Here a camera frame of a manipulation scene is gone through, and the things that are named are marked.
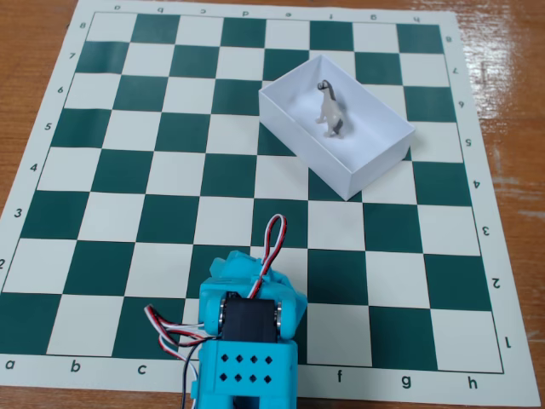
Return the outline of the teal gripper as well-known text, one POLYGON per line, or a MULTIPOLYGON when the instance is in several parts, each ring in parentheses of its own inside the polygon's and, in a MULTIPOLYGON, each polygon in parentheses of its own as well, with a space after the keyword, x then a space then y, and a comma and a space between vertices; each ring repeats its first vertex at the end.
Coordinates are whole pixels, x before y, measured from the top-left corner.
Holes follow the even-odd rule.
POLYGON ((218 279, 222 284, 241 287, 241 294, 251 293, 261 270, 261 259, 241 251, 231 251, 226 259, 217 257, 209 268, 213 279, 218 279))

